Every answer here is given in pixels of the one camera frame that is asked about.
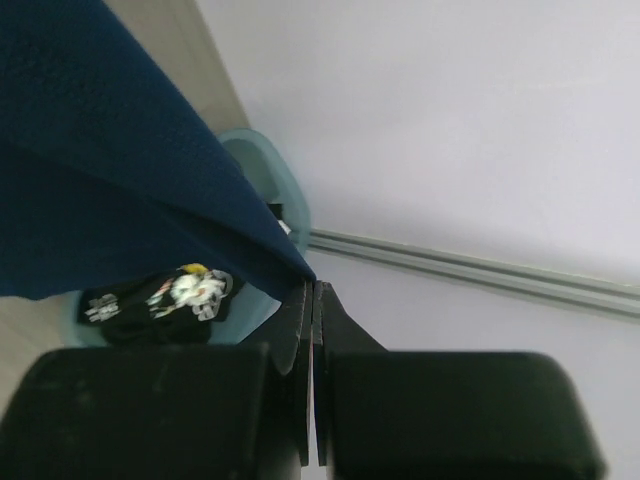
light blue basket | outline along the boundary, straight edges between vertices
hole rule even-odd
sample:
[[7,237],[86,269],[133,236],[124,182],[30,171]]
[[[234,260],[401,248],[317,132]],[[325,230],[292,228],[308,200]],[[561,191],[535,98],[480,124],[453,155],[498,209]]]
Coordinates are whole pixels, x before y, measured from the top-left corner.
[[[291,240],[304,255],[309,245],[311,217],[309,207],[286,163],[263,135],[250,129],[230,130],[218,136],[244,170],[244,174],[268,203],[283,205],[283,220],[292,232]],[[76,323],[80,292],[70,296],[69,315],[63,319],[63,338],[69,346],[108,346],[100,329]],[[236,344],[258,328],[277,307],[266,293],[246,284],[231,301],[229,316],[213,324],[210,344]]]

beige floor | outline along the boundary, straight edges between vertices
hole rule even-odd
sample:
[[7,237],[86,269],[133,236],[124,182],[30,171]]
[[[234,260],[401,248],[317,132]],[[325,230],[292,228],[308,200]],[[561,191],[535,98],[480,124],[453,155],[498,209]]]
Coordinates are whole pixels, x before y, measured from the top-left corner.
[[29,366],[42,353],[62,346],[59,327],[65,305],[65,297],[0,299],[0,411]]

wooden floor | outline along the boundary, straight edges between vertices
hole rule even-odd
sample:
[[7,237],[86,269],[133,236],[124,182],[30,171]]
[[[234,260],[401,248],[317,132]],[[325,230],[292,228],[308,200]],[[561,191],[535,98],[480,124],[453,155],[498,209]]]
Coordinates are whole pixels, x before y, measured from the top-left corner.
[[40,302],[0,298],[0,412],[35,359],[62,346],[59,332],[67,302],[64,296]]

black object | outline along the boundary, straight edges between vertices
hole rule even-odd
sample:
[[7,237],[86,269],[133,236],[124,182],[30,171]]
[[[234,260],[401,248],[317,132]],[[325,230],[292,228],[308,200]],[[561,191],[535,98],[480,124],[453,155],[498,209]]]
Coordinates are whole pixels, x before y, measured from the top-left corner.
[[320,459],[332,478],[604,475],[574,389],[553,360],[388,352],[326,283],[300,287],[235,347],[45,355],[0,426],[0,475],[299,478],[311,370]]

blue cloth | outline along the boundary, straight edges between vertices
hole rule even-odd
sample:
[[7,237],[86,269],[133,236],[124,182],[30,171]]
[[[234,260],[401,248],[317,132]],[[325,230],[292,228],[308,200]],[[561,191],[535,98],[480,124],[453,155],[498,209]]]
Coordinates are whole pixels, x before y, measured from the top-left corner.
[[0,295],[38,299],[196,262],[281,300],[313,278],[102,2],[0,2]]

